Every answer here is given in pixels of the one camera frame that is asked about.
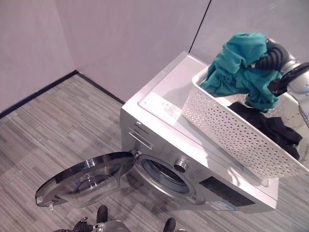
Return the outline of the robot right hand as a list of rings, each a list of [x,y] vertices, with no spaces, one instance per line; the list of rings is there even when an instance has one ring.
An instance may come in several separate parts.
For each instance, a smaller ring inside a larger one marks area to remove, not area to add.
[[[266,39],[267,55],[248,67],[260,70],[276,70],[286,73],[300,62],[282,45],[271,38]]]

